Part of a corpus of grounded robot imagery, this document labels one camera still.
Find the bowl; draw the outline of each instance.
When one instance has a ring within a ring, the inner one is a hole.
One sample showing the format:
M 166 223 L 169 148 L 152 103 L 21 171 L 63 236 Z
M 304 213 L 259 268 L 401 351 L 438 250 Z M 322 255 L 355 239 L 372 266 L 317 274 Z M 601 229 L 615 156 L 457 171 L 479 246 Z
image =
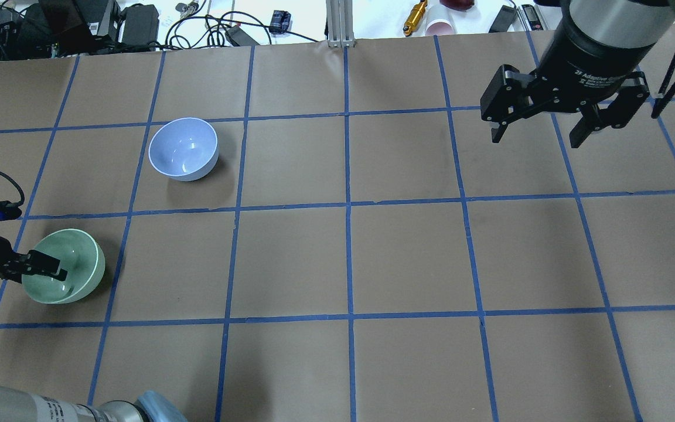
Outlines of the bowl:
M 190 182 L 210 173 L 217 162 L 217 134 L 201 118 L 177 118 L 150 140 L 150 164 L 163 176 Z
M 69 304 L 92 292 L 101 282 L 105 257 L 96 240 L 86 232 L 67 228 L 51 233 L 35 245 L 36 251 L 59 260 L 67 280 L 47 275 L 23 275 L 22 288 L 41 304 Z

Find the yellow tool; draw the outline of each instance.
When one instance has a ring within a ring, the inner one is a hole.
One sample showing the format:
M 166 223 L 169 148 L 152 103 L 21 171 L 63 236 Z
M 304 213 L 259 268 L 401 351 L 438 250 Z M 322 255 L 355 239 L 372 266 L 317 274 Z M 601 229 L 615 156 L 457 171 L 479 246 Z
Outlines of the yellow tool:
M 405 26 L 403 26 L 403 33 L 406 37 L 410 37 L 410 34 L 415 32 L 415 29 L 418 27 L 418 24 L 421 23 L 421 19 L 424 18 L 426 13 L 426 3 L 428 0 L 421 0 L 418 5 L 413 6 L 408 19 L 405 20 Z

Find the white paper cup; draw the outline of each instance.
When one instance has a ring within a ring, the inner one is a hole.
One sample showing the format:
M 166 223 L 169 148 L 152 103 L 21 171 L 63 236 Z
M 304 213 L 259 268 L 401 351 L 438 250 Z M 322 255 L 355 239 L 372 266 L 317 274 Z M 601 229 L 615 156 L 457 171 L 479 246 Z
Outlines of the white paper cup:
M 426 35 L 452 34 L 455 34 L 455 27 L 452 26 L 449 9 L 442 5 L 431 5 L 426 10 Z

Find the sticker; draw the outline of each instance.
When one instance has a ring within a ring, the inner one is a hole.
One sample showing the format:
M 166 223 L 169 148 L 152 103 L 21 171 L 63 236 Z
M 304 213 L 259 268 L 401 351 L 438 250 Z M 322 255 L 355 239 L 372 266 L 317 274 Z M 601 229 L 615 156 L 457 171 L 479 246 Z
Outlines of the sticker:
M 77 409 L 77 414 L 82 414 L 83 416 L 92 416 L 93 412 L 90 411 L 90 408 L 88 406 L 83 406 L 83 405 L 77 405 L 75 406 Z
M 35 394 L 31 394 L 30 397 L 35 401 L 37 422 L 79 422 L 77 406 L 72 403 Z

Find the silver cylinder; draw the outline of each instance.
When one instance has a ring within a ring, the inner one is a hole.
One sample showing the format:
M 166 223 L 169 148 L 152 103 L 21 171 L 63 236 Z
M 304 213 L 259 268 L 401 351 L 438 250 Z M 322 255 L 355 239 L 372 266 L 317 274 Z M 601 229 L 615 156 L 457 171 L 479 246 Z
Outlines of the silver cylinder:
M 98 408 L 76 405 L 0 387 L 0 422 L 146 422 L 126 401 L 109 401 Z
M 630 0 L 572 0 L 570 16 L 592 40 L 616 48 L 653 45 L 675 20 L 668 6 Z

